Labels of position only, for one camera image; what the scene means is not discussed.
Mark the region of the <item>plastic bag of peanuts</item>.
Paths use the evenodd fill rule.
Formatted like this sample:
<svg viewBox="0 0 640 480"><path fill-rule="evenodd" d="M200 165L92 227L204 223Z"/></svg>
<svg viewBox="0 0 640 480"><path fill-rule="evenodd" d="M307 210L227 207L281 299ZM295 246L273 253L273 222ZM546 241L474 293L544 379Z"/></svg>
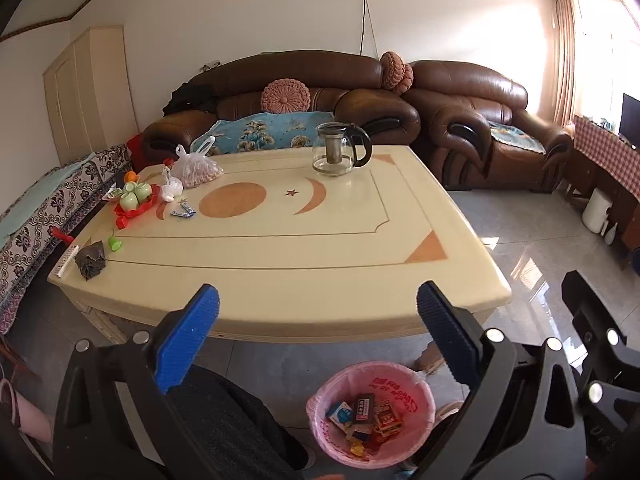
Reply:
<svg viewBox="0 0 640 480"><path fill-rule="evenodd" d="M208 156L215 141L214 136L209 136L193 153L188 153L182 145L177 146L177 160L172 165L170 174L180 180L184 188L196 188L224 174L221 166Z"/></svg>

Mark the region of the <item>small white plastic bag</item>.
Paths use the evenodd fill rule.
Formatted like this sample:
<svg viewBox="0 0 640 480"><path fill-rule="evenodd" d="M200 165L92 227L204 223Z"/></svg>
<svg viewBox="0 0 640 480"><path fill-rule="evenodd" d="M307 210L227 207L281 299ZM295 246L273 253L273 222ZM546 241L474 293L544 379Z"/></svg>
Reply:
<svg viewBox="0 0 640 480"><path fill-rule="evenodd" d="M160 198L164 203L172 203L177 197L183 193L183 184L171 174L168 166L163 168L164 183L160 186Z"/></svg>

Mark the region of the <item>blue white wrapper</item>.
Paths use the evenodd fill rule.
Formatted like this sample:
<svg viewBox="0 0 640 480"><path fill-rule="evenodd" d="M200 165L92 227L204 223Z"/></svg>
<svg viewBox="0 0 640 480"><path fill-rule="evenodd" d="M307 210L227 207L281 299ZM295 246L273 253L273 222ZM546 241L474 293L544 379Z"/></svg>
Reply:
<svg viewBox="0 0 640 480"><path fill-rule="evenodd" d="M177 207L169 214L175 218L190 219L196 215L196 210L193 209L186 200L180 200Z"/></svg>

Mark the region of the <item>green bottle cap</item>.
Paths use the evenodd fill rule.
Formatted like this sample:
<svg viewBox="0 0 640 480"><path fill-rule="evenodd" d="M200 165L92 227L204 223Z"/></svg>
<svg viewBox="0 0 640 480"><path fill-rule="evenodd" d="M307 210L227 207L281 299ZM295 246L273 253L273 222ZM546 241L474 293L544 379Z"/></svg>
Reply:
<svg viewBox="0 0 640 480"><path fill-rule="evenodd" d="M112 232L107 243L112 252L118 252L119 249L122 248L122 241L116 236L115 232Z"/></svg>

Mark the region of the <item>blue white medicine box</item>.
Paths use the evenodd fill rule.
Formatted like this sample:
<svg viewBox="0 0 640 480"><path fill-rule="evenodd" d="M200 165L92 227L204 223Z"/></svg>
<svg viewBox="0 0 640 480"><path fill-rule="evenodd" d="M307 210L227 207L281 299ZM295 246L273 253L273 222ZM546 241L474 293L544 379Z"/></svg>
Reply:
<svg viewBox="0 0 640 480"><path fill-rule="evenodd" d="M326 418L335 427L347 432L348 428L352 426L352 408L345 401L337 402L326 411Z"/></svg>

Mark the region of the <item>white remote control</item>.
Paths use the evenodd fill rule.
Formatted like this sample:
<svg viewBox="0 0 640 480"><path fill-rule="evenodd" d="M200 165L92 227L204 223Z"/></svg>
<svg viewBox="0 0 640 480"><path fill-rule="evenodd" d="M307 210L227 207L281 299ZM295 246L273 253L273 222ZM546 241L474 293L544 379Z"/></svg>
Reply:
<svg viewBox="0 0 640 480"><path fill-rule="evenodd" d="M65 249L65 252L63 252L63 255L58 259L58 262L54 266L52 270L53 275L56 276L57 278L62 278L66 269L68 268L68 265L71 262L75 261L75 258L78 252L79 252L79 246L77 244L68 246Z"/></svg>

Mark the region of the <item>cream wooden cabinet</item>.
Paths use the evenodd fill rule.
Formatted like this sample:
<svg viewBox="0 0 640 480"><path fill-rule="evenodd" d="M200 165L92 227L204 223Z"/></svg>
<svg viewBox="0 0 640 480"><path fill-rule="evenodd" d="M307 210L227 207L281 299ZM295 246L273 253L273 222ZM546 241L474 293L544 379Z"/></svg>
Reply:
<svg viewBox="0 0 640 480"><path fill-rule="evenodd" d="M122 25L87 28L43 73L43 85L61 164L139 133Z"/></svg>

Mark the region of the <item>red tray with cups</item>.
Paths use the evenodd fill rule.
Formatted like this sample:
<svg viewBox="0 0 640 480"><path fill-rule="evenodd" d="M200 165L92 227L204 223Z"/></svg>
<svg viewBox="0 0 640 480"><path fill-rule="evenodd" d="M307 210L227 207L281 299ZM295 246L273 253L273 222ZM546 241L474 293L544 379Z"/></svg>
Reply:
<svg viewBox="0 0 640 480"><path fill-rule="evenodd" d="M148 182L128 181L115 198L115 226L126 229L131 219L140 217L157 203L160 187Z"/></svg>

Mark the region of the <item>black cigarette box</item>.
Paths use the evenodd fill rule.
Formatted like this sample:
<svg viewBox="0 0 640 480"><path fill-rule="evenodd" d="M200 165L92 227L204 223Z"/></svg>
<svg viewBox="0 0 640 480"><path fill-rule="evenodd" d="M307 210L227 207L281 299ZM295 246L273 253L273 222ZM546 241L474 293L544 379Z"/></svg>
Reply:
<svg viewBox="0 0 640 480"><path fill-rule="evenodd" d="M372 393L363 393L356 396L352 407L352 423L354 425L370 425L373 420L375 396Z"/></svg>

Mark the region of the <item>floral covered bench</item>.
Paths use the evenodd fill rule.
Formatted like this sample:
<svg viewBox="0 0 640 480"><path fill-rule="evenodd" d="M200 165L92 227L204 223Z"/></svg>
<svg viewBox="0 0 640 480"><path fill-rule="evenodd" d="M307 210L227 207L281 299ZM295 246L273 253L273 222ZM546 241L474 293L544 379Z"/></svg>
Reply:
<svg viewBox="0 0 640 480"><path fill-rule="evenodd" d="M131 168L130 151L119 144L44 174L1 215L1 333L12 327L36 274L61 241L93 211Z"/></svg>

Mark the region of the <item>white container on floor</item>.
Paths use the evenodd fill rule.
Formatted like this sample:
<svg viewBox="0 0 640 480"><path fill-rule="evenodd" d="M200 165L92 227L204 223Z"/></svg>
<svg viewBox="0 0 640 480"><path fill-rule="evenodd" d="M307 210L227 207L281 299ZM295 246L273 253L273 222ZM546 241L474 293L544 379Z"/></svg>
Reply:
<svg viewBox="0 0 640 480"><path fill-rule="evenodd" d="M613 201L602 192L600 188L595 188L588 200L585 210L582 212L582 223L593 233L600 234L605 223L608 222L608 212L613 205Z"/></svg>

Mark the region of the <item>black monitor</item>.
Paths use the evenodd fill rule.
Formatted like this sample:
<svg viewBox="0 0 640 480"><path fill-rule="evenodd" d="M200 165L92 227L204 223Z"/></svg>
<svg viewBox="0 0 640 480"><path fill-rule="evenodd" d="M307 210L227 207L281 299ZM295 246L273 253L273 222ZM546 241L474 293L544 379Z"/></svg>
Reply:
<svg viewBox="0 0 640 480"><path fill-rule="evenodd" d="M640 148L640 101L623 94L618 134L634 148Z"/></svg>

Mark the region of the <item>orange fruit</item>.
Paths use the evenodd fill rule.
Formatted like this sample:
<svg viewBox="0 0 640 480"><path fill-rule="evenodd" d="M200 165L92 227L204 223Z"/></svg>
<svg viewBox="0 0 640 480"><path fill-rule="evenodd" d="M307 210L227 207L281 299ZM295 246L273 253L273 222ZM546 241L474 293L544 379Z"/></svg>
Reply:
<svg viewBox="0 0 640 480"><path fill-rule="evenodd" d="M134 171L128 171L124 175L125 182L136 182L138 180L138 176Z"/></svg>

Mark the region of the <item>pink-lined trash bin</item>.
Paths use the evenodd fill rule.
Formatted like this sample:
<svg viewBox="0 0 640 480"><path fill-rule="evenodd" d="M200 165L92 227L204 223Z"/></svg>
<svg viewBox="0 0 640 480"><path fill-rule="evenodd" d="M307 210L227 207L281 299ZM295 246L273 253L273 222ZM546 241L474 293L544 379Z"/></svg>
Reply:
<svg viewBox="0 0 640 480"><path fill-rule="evenodd" d="M358 469L408 460L435 422L431 388L403 365L371 361L344 368L306 403L312 435L327 456Z"/></svg>

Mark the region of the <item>blue floral seat cover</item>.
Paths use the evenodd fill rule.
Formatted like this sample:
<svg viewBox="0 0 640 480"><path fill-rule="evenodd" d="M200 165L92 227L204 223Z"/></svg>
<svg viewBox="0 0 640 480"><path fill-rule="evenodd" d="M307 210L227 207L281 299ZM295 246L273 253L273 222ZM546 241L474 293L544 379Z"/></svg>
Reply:
<svg viewBox="0 0 640 480"><path fill-rule="evenodd" d="M332 122L330 112L258 113L237 120L218 119L190 145L198 151L210 136L215 138L209 155L224 155L280 148L310 148L317 137L316 128Z"/></svg>

